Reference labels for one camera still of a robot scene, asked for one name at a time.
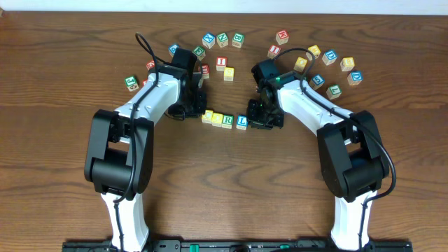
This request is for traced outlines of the yellow C block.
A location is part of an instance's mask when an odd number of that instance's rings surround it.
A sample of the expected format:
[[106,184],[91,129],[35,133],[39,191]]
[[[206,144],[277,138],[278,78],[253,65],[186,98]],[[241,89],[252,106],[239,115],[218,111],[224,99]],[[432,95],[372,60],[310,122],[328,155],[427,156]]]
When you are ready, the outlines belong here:
[[202,115],[202,122],[211,124],[214,112],[212,110],[206,110]]

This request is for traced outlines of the blue L block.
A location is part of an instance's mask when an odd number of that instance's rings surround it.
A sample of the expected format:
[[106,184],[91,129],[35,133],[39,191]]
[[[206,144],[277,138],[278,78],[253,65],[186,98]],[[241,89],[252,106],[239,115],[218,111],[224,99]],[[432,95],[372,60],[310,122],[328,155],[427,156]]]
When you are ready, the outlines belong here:
[[248,127],[247,117],[245,115],[238,115],[236,128],[238,130],[246,130]]

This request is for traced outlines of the green R block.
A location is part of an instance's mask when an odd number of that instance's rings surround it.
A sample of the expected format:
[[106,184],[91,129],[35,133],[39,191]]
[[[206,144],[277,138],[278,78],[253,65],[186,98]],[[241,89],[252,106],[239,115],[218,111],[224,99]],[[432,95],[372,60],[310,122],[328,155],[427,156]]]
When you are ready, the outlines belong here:
[[226,129],[232,129],[233,122],[234,122],[233,115],[224,115],[221,127]]

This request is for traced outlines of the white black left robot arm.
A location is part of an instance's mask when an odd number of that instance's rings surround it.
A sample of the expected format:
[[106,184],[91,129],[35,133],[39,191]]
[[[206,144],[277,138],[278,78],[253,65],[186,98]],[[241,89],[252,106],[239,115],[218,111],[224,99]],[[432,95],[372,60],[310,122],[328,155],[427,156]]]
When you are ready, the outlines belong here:
[[171,62],[149,70],[146,84],[126,104],[92,118],[84,175],[106,203],[116,251],[142,251],[149,237],[142,194],[153,170],[155,125],[165,112],[175,119],[205,112],[197,63],[192,51],[177,49]]

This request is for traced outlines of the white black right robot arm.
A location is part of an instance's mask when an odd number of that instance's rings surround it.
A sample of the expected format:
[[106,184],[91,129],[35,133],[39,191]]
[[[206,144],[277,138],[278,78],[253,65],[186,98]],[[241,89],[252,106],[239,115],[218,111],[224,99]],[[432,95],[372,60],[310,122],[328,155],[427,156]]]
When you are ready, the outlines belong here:
[[260,97],[248,103],[249,125],[266,130],[283,127],[289,113],[316,135],[321,174],[335,196],[331,239],[340,250],[364,250],[369,243],[370,207],[389,175],[375,118],[367,111],[352,113],[334,105],[303,75],[280,73],[272,59],[257,63],[251,73]]

